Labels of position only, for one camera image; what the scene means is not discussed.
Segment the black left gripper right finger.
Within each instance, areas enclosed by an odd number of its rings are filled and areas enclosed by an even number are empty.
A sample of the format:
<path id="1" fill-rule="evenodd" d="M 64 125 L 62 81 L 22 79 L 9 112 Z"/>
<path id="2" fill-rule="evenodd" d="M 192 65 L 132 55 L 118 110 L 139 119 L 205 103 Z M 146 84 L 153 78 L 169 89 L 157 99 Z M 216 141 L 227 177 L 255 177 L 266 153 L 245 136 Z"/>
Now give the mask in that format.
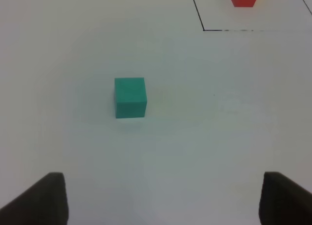
<path id="1" fill-rule="evenodd" d="M 262 225 L 310 225 L 312 194 L 279 172 L 265 172 L 258 215 Z"/>

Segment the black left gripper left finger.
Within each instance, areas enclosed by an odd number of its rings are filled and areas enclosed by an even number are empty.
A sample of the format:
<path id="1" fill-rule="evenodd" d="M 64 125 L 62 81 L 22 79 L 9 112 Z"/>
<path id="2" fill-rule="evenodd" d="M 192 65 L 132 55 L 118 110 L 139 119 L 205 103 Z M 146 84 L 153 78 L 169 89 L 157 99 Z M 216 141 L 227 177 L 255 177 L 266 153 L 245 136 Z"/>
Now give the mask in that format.
<path id="1" fill-rule="evenodd" d="M 66 225 L 69 206 L 63 173 L 51 172 L 0 209 L 2 225 Z"/>

